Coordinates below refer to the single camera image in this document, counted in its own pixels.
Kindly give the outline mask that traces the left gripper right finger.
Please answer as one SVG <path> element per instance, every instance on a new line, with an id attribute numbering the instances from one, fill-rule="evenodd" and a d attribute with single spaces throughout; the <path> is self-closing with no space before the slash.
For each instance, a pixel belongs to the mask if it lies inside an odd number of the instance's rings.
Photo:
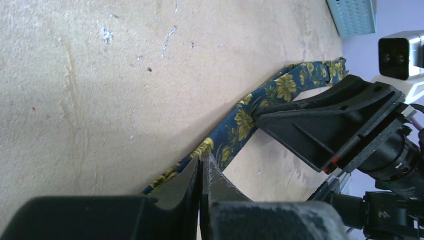
<path id="1" fill-rule="evenodd" d="M 211 153 L 201 157 L 203 240 L 346 240 L 336 210 L 321 201 L 265 202 L 244 195 Z"/>

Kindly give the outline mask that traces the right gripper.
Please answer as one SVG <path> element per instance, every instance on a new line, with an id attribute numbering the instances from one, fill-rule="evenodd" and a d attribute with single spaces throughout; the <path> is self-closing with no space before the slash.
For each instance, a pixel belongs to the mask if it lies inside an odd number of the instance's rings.
<path id="1" fill-rule="evenodd" d="M 254 110 L 254 125 L 317 172 L 357 169 L 404 199 L 424 197 L 423 147 L 408 140 L 416 109 L 383 82 L 348 75 L 315 96 Z"/>

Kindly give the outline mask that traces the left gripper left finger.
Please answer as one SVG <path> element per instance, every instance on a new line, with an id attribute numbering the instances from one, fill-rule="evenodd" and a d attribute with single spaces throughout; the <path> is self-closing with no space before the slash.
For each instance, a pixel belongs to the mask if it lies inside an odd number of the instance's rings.
<path id="1" fill-rule="evenodd" d="M 200 161 L 151 196 L 41 196 L 27 201 L 3 240 L 194 240 Z"/>

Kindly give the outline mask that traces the blue floral tie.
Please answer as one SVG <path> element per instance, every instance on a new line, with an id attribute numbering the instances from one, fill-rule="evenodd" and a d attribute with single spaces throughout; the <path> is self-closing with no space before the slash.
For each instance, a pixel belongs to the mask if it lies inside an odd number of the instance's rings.
<path id="1" fill-rule="evenodd" d="M 252 117 L 255 110 L 292 102 L 308 90 L 336 85 L 349 73 L 346 61 L 339 57 L 284 66 L 244 96 L 190 154 L 159 175 L 142 194 L 156 192 L 179 175 L 193 158 L 203 154 L 213 154 L 219 168 L 224 170 L 258 129 Z"/>

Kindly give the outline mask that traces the light blue plastic basket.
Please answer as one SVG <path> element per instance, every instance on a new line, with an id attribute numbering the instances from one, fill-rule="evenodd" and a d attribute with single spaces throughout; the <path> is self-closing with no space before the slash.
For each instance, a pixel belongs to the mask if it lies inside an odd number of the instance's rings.
<path id="1" fill-rule="evenodd" d="M 326 0 L 326 3 L 341 38 L 376 32 L 375 0 Z"/>

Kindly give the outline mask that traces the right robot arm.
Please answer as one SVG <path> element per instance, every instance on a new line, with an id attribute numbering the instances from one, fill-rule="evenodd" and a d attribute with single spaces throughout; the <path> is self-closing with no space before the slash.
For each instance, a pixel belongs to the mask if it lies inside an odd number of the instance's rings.
<path id="1" fill-rule="evenodd" d="M 422 105 L 383 82 L 356 75 L 316 96 L 260 106 L 254 124 L 317 172 L 354 170 L 370 176 L 376 191 L 363 197 L 331 193 L 324 198 L 347 227 L 369 240 L 424 237 L 424 132 L 408 136 Z"/>

